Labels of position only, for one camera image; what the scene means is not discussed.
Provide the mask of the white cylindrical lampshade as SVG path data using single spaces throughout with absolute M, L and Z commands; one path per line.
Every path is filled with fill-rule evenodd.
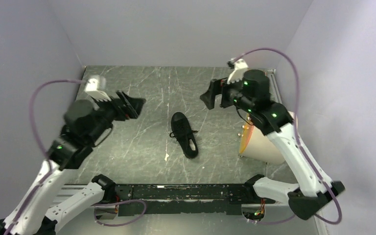
M 263 133 L 256 128 L 249 114 L 246 115 L 246 123 L 242 126 L 242 133 L 238 154 L 241 157 L 256 159 L 268 164 L 280 165 L 297 163 L 301 156 L 298 151 L 291 148 L 279 150 Z

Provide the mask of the black canvas shoe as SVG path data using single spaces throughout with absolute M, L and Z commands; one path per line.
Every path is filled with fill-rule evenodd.
M 188 118 L 181 112 L 176 112 L 171 118 L 170 138 L 175 138 L 180 145 L 183 154 L 188 159 L 198 156 L 199 150 L 194 134 L 198 131 L 192 130 Z

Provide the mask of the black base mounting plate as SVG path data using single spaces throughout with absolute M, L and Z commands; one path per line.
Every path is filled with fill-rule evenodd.
M 119 201 L 131 200 L 120 206 L 119 216 L 180 213 L 224 213 L 242 215 L 246 205 L 274 204 L 261 199 L 246 184 L 182 184 L 149 185 L 118 184 Z

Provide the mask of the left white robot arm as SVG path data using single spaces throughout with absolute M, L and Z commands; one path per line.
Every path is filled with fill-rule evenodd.
M 54 235 L 86 208 L 117 202 L 115 182 L 100 174 L 80 192 L 52 205 L 73 172 L 106 139 L 104 132 L 112 130 L 113 122 L 137 119 L 145 102 L 120 91 L 107 100 L 74 101 L 33 184 L 16 208 L 0 219 L 0 235 Z

